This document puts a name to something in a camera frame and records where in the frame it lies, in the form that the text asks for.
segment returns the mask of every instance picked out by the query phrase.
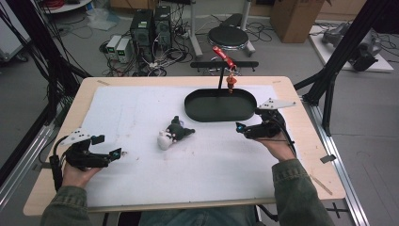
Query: sleeve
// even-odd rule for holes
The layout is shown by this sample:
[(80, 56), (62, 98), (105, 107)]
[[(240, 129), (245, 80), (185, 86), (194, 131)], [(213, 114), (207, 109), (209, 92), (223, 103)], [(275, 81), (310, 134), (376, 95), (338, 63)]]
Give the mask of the sleeve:
[(44, 210), (40, 225), (91, 225), (88, 218), (85, 189), (75, 186), (62, 186)]
[(280, 162), (272, 170), (281, 226), (334, 225), (299, 160)]

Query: black stool seat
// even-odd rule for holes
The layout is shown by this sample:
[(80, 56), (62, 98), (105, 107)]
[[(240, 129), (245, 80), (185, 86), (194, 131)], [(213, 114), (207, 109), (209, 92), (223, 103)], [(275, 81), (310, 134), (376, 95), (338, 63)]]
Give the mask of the black stool seat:
[(247, 46), (248, 35), (235, 26), (218, 26), (209, 31), (208, 41), (221, 49), (239, 50)]

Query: computer tower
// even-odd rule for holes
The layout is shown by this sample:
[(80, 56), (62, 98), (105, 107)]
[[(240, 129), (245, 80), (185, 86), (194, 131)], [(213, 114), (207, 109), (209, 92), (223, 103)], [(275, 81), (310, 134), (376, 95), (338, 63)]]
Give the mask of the computer tower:
[(155, 36), (151, 9), (138, 9), (130, 25), (132, 40), (138, 46), (152, 46)]
[(158, 6), (154, 14), (155, 35), (158, 47), (169, 49), (172, 47), (172, 27), (170, 20), (170, 6)]
[(152, 48), (150, 46), (139, 46), (136, 49), (137, 53), (137, 62), (142, 63), (153, 63), (154, 62), (154, 54), (152, 53)]

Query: human hand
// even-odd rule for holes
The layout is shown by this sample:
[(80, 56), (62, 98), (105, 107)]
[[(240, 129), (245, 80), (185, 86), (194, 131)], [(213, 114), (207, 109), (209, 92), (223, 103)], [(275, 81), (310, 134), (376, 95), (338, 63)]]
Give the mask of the human hand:
[(64, 168), (62, 186), (78, 186), (85, 188), (88, 181), (100, 170), (101, 168), (92, 168), (86, 171), (81, 171), (67, 162)]
[(295, 155), (282, 132), (278, 133), (272, 138), (261, 137), (255, 140), (262, 143), (264, 147), (266, 147), (269, 152), (279, 160), (279, 162), (295, 158)]

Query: black oval tray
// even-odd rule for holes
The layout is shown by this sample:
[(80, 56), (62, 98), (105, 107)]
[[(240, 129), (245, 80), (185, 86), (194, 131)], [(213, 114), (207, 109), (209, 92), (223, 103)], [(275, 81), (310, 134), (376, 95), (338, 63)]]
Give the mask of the black oval tray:
[(194, 121), (245, 121), (256, 108), (255, 97), (243, 89), (197, 89), (185, 97), (184, 109)]

